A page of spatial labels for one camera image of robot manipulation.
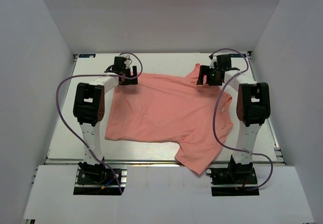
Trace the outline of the pink t shirt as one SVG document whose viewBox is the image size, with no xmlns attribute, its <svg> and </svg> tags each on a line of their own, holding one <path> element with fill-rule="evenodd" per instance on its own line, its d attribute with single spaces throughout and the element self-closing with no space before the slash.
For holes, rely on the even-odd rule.
<svg viewBox="0 0 323 224">
<path fill-rule="evenodd" d="M 175 159 L 202 174 L 220 154 L 233 123 L 232 96 L 217 86 L 197 85 L 200 65 L 185 77 L 148 74 L 137 85 L 114 89 L 107 140 L 176 142 Z"/>
</svg>

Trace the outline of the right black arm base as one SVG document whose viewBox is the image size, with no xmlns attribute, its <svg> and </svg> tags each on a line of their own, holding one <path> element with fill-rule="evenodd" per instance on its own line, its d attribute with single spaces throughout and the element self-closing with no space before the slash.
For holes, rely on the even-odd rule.
<svg viewBox="0 0 323 224">
<path fill-rule="evenodd" d="M 210 177 L 213 197 L 259 195 L 253 163 L 241 164 L 230 160 L 227 167 L 209 167 L 205 173 Z"/>
</svg>

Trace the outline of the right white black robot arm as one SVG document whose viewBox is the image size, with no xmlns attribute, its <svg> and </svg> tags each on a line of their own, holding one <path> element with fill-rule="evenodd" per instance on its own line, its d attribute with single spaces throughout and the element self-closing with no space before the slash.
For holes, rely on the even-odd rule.
<svg viewBox="0 0 323 224">
<path fill-rule="evenodd" d="M 211 65 L 200 66 L 196 84 L 223 86 L 221 93 L 228 85 L 237 91 L 236 114 L 240 126 L 236 147 L 229 148 L 233 151 L 230 161 L 251 164 L 257 134 L 271 114 L 269 85 L 247 76 L 247 69 L 233 67 L 230 54 L 217 55 L 215 60 L 213 55 L 209 58 Z"/>
</svg>

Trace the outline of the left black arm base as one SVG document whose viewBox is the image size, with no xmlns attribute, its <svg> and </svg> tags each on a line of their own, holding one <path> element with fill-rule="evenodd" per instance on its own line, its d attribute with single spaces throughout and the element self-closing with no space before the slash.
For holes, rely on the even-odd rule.
<svg viewBox="0 0 323 224">
<path fill-rule="evenodd" d="M 73 194 L 120 196 L 126 185 L 126 174 L 125 169 L 79 162 Z"/>
</svg>

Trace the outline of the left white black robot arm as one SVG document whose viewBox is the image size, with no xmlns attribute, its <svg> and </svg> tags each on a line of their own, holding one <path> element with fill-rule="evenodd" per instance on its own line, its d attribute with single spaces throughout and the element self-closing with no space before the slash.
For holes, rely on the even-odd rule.
<svg viewBox="0 0 323 224">
<path fill-rule="evenodd" d="M 73 105 L 73 115 L 82 131 L 84 162 L 90 165 L 104 162 L 100 145 L 100 122 L 105 113 L 105 94 L 117 86 L 137 85 L 136 66 L 131 66 L 129 54 L 114 58 L 102 76 L 90 83 L 78 83 Z"/>
</svg>

